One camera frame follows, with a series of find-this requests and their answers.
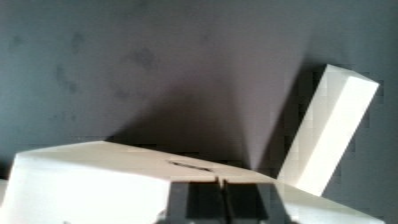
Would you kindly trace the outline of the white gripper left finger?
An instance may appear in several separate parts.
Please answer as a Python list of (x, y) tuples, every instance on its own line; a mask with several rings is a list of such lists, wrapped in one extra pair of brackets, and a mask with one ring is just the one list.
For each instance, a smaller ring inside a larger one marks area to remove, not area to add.
[(175, 182), (170, 185), (165, 224), (220, 224), (216, 183)]

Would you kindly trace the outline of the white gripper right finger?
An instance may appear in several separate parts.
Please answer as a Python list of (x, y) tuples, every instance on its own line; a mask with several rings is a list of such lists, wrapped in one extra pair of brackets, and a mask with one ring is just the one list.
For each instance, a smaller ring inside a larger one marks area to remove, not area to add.
[(271, 185), (225, 183), (223, 193), (229, 224), (278, 224), (269, 202)]

